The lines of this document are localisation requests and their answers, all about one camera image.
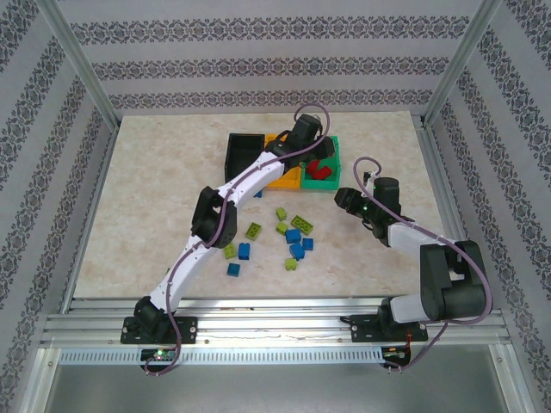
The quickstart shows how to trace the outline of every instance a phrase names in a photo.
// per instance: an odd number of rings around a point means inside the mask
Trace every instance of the gray floor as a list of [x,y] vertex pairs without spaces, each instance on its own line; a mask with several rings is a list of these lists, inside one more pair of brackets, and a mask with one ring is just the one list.
[[433,348],[411,371],[377,365],[59,367],[48,412],[500,412],[484,346]]

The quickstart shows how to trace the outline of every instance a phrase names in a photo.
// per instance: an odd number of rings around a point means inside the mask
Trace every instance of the blue block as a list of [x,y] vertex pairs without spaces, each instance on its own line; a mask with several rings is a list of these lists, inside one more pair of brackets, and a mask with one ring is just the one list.
[[230,264],[227,266],[227,274],[232,277],[239,277],[239,270],[241,266],[239,264]]
[[291,245],[289,247],[289,251],[291,251],[291,255],[296,261],[300,261],[302,258],[304,258],[304,249],[299,243],[294,243],[293,245]]
[[313,251],[313,238],[302,238],[302,248],[304,251]]
[[299,243],[300,230],[286,230],[285,238],[287,239],[287,243]]
[[238,258],[240,260],[249,260],[251,255],[251,245],[249,243],[241,243],[238,249]]

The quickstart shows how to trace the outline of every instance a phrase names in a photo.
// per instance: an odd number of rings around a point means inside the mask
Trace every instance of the striped wall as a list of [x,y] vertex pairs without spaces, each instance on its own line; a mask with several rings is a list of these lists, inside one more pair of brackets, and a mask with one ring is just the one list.
[[504,1],[433,128],[537,411],[551,410],[551,17]]
[[421,114],[479,4],[59,2],[120,114]]
[[59,311],[111,134],[36,5],[2,1],[0,16],[0,412],[8,412],[43,316]]

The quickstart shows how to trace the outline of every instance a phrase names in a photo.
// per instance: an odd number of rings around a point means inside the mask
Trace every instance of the marble floor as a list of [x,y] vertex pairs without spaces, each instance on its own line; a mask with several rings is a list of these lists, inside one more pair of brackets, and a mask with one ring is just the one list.
[[[229,133],[278,133],[292,114],[125,117],[78,276],[75,297],[141,297],[164,277],[189,236],[197,196],[224,183]],[[412,119],[407,112],[331,114],[339,138],[341,187],[356,187],[352,164],[368,155],[400,182],[402,213],[443,233]],[[362,170],[372,170],[368,163]],[[222,251],[207,263],[188,297],[328,297],[414,293],[418,265],[384,247],[360,219],[339,209],[334,193],[264,190],[238,217],[234,243],[254,221],[263,229],[238,278],[226,275]],[[314,225],[315,248],[286,271],[275,209]]]

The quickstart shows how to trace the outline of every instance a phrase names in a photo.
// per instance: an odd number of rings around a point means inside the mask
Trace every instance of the cable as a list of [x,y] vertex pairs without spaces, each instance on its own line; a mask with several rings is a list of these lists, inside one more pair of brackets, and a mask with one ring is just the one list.
[[386,206],[384,206],[381,202],[379,202],[372,194],[370,194],[369,191],[363,186],[363,182],[360,179],[360,176],[358,174],[358,170],[357,170],[358,169],[358,164],[361,161],[370,161],[370,162],[375,163],[377,165],[377,167],[379,168],[379,170],[377,172],[377,175],[379,175],[382,172],[382,167],[381,167],[381,164],[376,159],[373,159],[372,157],[359,157],[354,162],[354,166],[353,166],[354,177],[356,178],[356,182],[360,186],[360,189],[363,191],[363,193],[365,193],[365,195],[369,198],[369,200],[371,200],[380,209],[382,209],[383,211],[388,213],[391,217],[393,217],[397,221],[401,222],[402,224],[404,224],[406,226],[409,226],[413,230],[419,231],[419,232],[421,232],[422,234],[424,234],[428,237],[431,237],[431,238],[433,238],[437,241],[440,241],[441,243],[444,243],[445,245],[450,247],[453,251],[455,251],[457,254],[459,254],[460,257],[462,259],[464,259],[467,262],[467,264],[469,266],[471,266],[471,268],[474,270],[474,272],[480,277],[480,281],[482,282],[482,286],[484,287],[484,294],[486,295],[486,306],[485,306],[484,311],[482,312],[482,314],[480,314],[478,317],[472,318],[470,320],[446,320],[444,322],[444,326],[442,327],[442,329],[438,332],[438,334],[436,334],[436,336],[430,341],[430,343],[415,357],[415,359],[410,361],[410,363],[407,366],[404,366],[400,369],[396,369],[396,368],[394,369],[394,371],[400,370],[402,372],[402,371],[410,368],[411,366],[414,366],[415,364],[417,364],[427,354],[427,352],[430,350],[430,348],[435,344],[435,342],[438,341],[438,339],[443,334],[443,332],[448,328],[448,323],[452,323],[452,324],[476,324],[476,323],[479,323],[480,321],[484,320],[488,316],[488,314],[490,314],[490,311],[492,310],[492,300],[493,300],[492,290],[490,289],[490,284],[488,283],[488,279],[486,278],[486,276],[484,275],[484,273],[482,272],[480,267],[478,265],[476,265],[476,262],[474,262],[473,259],[470,256],[468,256],[468,254],[465,251],[461,250],[454,243],[451,243],[448,239],[440,237],[437,234],[435,234],[434,232],[431,232],[431,231],[423,228],[422,226],[415,225],[412,222],[403,219],[398,214],[394,213],[393,211],[388,209]]
[[235,189],[237,188],[237,186],[242,181],[247,179],[249,176],[251,176],[257,170],[261,170],[265,166],[268,166],[272,163],[281,162],[282,160],[288,159],[290,157],[296,157],[296,156],[302,155],[303,153],[309,152],[312,149],[314,149],[315,147],[317,147],[318,145],[320,145],[324,141],[324,138],[327,136],[327,133],[329,132],[329,126],[331,124],[331,119],[330,119],[331,117],[330,117],[329,112],[327,111],[327,109],[324,108],[322,105],[320,105],[319,103],[316,103],[316,102],[305,103],[304,105],[300,106],[294,112],[294,121],[297,120],[297,116],[298,116],[299,112],[302,109],[310,107],[310,106],[320,108],[324,112],[325,119],[326,119],[326,122],[327,122],[327,124],[325,125],[325,133],[324,133],[324,129],[322,127],[318,140],[316,140],[313,144],[311,144],[307,148],[301,149],[299,151],[288,153],[287,155],[283,155],[283,156],[280,156],[280,157],[275,157],[273,159],[270,159],[269,161],[261,163],[260,165],[256,166],[255,168],[247,171],[243,176],[241,176],[227,190],[226,196],[224,197],[224,201],[222,202],[222,208],[220,210],[220,221],[219,221],[218,226],[216,228],[216,232],[211,237],[211,239],[209,239],[208,242],[206,242],[206,243],[204,241],[200,241],[198,243],[193,244],[191,246],[191,248],[189,250],[187,250],[178,259],[176,264],[174,264],[174,267],[172,268],[172,271],[170,271],[169,279],[167,280],[167,283],[166,283],[166,294],[165,294],[166,301],[165,301],[165,304],[166,304],[166,313],[169,316],[169,320],[170,320],[170,323],[172,324],[172,327],[174,328],[174,331],[176,332],[176,346],[173,348],[176,351],[176,354],[175,354],[175,357],[172,359],[172,362],[167,367],[165,367],[163,370],[161,370],[160,372],[150,371],[149,370],[149,363],[151,361],[154,361],[154,359],[147,359],[147,361],[145,362],[145,365],[144,365],[144,370],[145,370],[146,375],[158,377],[158,376],[162,376],[164,374],[167,374],[168,372],[170,372],[174,369],[174,367],[178,363],[178,360],[180,359],[180,353],[182,351],[182,335],[180,334],[180,329],[178,328],[176,320],[174,319],[174,315],[172,314],[172,311],[170,309],[170,287],[172,286],[172,280],[174,280],[174,276],[176,275],[176,272],[177,272],[178,268],[180,267],[180,265],[182,265],[182,262],[189,256],[189,254],[191,254],[193,251],[197,250],[200,246],[204,246],[205,248],[208,249],[208,248],[212,247],[214,245],[214,243],[216,243],[216,240],[218,239],[218,237],[220,236],[220,234],[222,232],[222,229],[224,228],[224,221],[226,219],[226,206],[227,206],[227,202],[230,198],[230,195],[235,192]]

